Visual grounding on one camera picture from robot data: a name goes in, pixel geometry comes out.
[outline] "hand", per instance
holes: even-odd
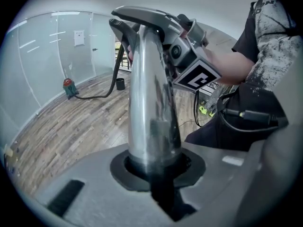
[[[129,57],[129,59],[130,59],[131,61],[133,61],[133,59],[134,59],[134,55],[133,55],[133,52],[132,52],[131,46],[129,45],[129,46],[127,47],[127,49],[128,49],[128,51],[129,51],[129,53],[128,53],[128,57]]]

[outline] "metal railing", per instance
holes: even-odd
[[[120,49],[120,48],[116,48],[116,51],[115,51],[116,60],[117,60],[117,56],[118,56],[118,51],[119,51],[119,49]],[[129,61],[128,61],[128,59],[127,59],[127,55],[126,55],[125,52],[124,52],[124,54],[123,54],[123,59],[122,59],[122,61],[121,61],[121,63],[120,63],[120,67],[125,68],[125,69],[128,69],[128,70],[130,70],[130,68],[131,68],[131,65],[129,64]]]

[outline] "black rubber gasket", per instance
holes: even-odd
[[[182,148],[182,167],[177,167],[178,172],[173,172],[173,184],[175,188],[194,185],[206,170],[205,161],[196,153]],[[128,170],[131,160],[128,150],[117,155],[110,163],[110,172],[115,180],[130,191],[149,192],[151,186],[147,177],[142,173],[132,173]]]

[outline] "black cable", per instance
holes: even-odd
[[[273,131],[273,130],[277,130],[279,127],[278,126],[274,126],[274,127],[269,127],[269,128],[264,128],[264,129],[257,129],[257,130],[242,130],[242,129],[238,129],[234,126],[232,126],[230,123],[228,123],[226,121],[226,119],[224,118],[224,115],[221,111],[218,112],[220,119],[223,121],[223,123],[226,124],[226,126],[228,126],[229,128],[241,132],[241,133],[259,133],[259,132],[267,132],[267,131]]]
[[[132,29],[135,31],[135,32],[138,32],[140,28],[140,25],[139,24],[134,24],[132,26]],[[110,89],[108,91],[108,93],[106,93],[105,95],[101,95],[101,96],[89,96],[89,97],[80,97],[80,96],[77,96],[74,94],[74,92],[72,91],[71,87],[69,87],[69,90],[71,92],[71,94],[77,98],[77,99],[82,99],[82,100],[87,100],[87,99],[93,99],[93,98],[105,98],[105,97],[108,97],[113,89],[114,89],[114,86],[115,86],[115,82],[117,80],[117,76],[118,76],[118,72],[119,72],[119,67],[120,67],[120,64],[121,64],[121,61],[123,60],[123,55],[124,55],[124,47],[121,45],[120,46],[120,49],[118,51],[118,55],[117,55],[117,60],[116,60],[116,63],[115,63],[115,67],[114,67],[114,74],[113,74],[113,79],[112,79],[112,83],[110,85]]]
[[[198,112],[199,112],[199,91],[196,91],[195,99],[194,99],[194,118],[195,118],[196,125],[201,127],[201,125],[199,124],[199,114],[198,114]]]
[[[194,121],[194,120],[187,120],[187,121],[185,121],[183,124],[185,124],[185,123],[187,123],[187,122],[196,122],[196,121]]]

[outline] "black hose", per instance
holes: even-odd
[[[139,28],[140,28],[140,25],[139,25],[139,24],[134,24],[134,25],[132,26],[132,29],[133,29],[135,32],[138,32]],[[125,51],[125,50],[124,50],[123,46],[121,45],[121,46],[120,46],[120,49],[119,49],[119,51],[118,51],[117,60],[116,60],[115,67],[114,67],[113,79],[112,79],[112,83],[111,83],[111,85],[110,85],[110,89],[109,89],[108,93],[106,93],[105,95],[101,95],[101,96],[80,97],[80,96],[75,95],[74,92],[72,91],[71,87],[69,87],[69,90],[70,90],[71,94],[72,94],[75,98],[77,98],[77,99],[82,99],[82,100],[93,99],[93,98],[105,98],[105,97],[108,97],[108,96],[112,93],[112,91],[113,91],[113,89],[114,89],[115,82],[116,82],[116,80],[117,80],[117,76],[118,76],[118,72],[119,72],[120,63],[121,63],[121,61],[122,61],[122,59],[123,59],[124,51]]]
[[[199,124],[199,90],[196,91],[195,93],[195,99],[194,99],[194,118],[195,118],[195,122],[196,125],[198,125],[199,127],[201,127],[201,125]]]

